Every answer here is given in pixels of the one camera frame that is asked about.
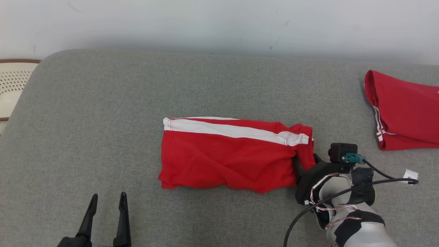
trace folded red shorts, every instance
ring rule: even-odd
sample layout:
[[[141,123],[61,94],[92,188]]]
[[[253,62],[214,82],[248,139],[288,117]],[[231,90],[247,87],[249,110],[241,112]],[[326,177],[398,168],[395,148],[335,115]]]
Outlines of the folded red shorts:
[[[165,118],[162,188],[225,185],[258,193],[295,185],[292,157],[315,165],[313,129],[219,117]]]
[[[364,88],[375,109],[381,150],[439,148],[439,87],[369,70]]]

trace black cable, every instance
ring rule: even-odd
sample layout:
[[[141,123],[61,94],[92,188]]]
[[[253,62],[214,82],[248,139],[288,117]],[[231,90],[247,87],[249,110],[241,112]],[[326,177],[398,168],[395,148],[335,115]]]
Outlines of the black cable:
[[[361,187],[365,187],[365,186],[370,186],[370,185],[377,185],[377,184],[384,184],[384,183],[390,183],[390,182],[398,182],[398,181],[408,181],[408,182],[412,182],[413,184],[417,184],[419,183],[419,181],[417,179],[413,179],[413,178],[391,178],[391,179],[385,179],[385,180],[379,180],[379,181],[374,181],[372,183],[367,183],[367,184],[362,184],[362,185],[358,185],[355,187],[351,187],[349,189],[345,189],[343,191],[340,191],[326,199],[323,199],[321,201],[319,201],[318,203],[309,206],[307,209],[303,210],[302,212],[300,212],[300,214],[298,214],[296,216],[296,218],[294,218],[293,222],[291,222],[290,227],[288,227],[287,233],[285,234],[285,239],[284,239],[284,247],[287,247],[287,242],[288,242],[288,237],[290,236],[291,230],[293,229],[293,226],[296,224],[296,222],[300,219],[300,217],[302,217],[304,214],[306,214],[307,212],[311,211],[312,209],[316,208],[319,205],[322,205],[323,203],[332,200],[344,193],[350,192],[352,190],[361,188]]]
[[[376,172],[378,172],[381,176],[388,178],[388,179],[394,179],[394,177],[387,175],[386,173],[378,170],[376,167],[374,167],[371,163],[369,163],[369,161],[363,159],[363,162],[366,163],[366,165],[368,165],[370,168],[372,168],[373,170],[375,170]]]

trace gray cushion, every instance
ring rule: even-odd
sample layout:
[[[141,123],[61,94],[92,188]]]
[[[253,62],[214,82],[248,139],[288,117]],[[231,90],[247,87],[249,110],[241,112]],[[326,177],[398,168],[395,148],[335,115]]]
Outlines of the gray cushion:
[[[439,85],[424,65],[72,50],[35,69],[0,137],[0,246],[56,246],[78,231],[94,193],[94,246],[111,246],[122,191],[128,195],[133,246],[281,246],[303,206],[294,188],[253,191],[164,190],[162,119],[222,116],[302,123],[314,128],[315,152],[356,143],[393,176],[405,168],[419,185],[378,185],[373,208],[402,247],[439,242],[439,150],[383,152],[364,97],[369,69]],[[382,179],[378,174],[375,179]],[[306,214],[291,246],[328,246]]]

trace brown trim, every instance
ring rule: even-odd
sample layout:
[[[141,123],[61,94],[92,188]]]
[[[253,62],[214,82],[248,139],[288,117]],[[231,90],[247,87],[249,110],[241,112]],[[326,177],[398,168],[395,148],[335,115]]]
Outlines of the brown trim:
[[[18,58],[18,59],[0,59],[0,63],[14,63],[14,62],[22,62],[22,63],[40,63],[41,60],[38,59],[23,59],[23,58]],[[8,121],[9,117],[0,117],[0,122],[5,122]]]
[[[18,59],[0,59],[0,63],[10,63],[10,62],[23,62],[23,63],[40,63],[41,60],[38,59],[22,59],[22,58],[18,58]]]

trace red fabric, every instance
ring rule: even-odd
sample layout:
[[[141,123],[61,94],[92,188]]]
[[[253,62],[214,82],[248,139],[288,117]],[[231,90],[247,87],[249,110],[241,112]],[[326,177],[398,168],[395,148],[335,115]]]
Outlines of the red fabric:
[[[278,122],[253,120],[190,119],[309,136],[308,144],[288,146],[252,138],[175,131],[172,120],[167,121],[174,131],[165,130],[162,140],[162,171],[158,178],[164,189],[225,185],[265,193],[295,185],[291,160],[295,155],[305,170],[315,165],[311,127],[296,124],[288,128]]]
[[[369,70],[366,97],[375,106],[381,150],[439,148],[439,87]]]

